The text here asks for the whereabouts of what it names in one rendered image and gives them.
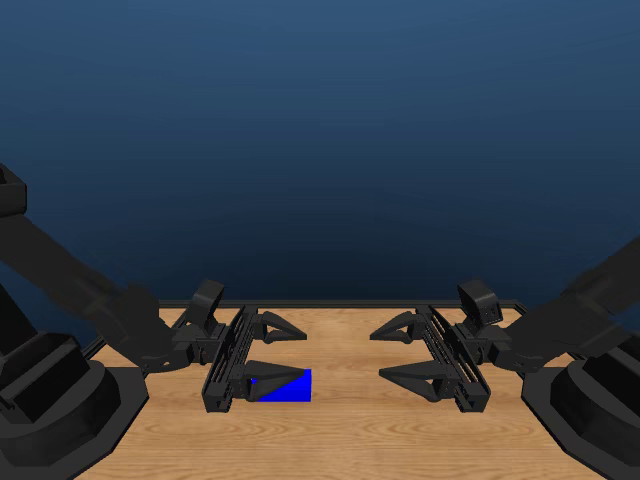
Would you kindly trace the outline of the blue hollow socket block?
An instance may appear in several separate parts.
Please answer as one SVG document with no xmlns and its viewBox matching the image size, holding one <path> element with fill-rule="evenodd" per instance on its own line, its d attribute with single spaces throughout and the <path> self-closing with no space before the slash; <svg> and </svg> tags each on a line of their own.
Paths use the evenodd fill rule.
<svg viewBox="0 0 640 480">
<path fill-rule="evenodd" d="M 263 396 L 259 402 L 310 402 L 312 398 L 312 370 L 305 369 L 304 374 L 273 392 Z"/>
</svg>

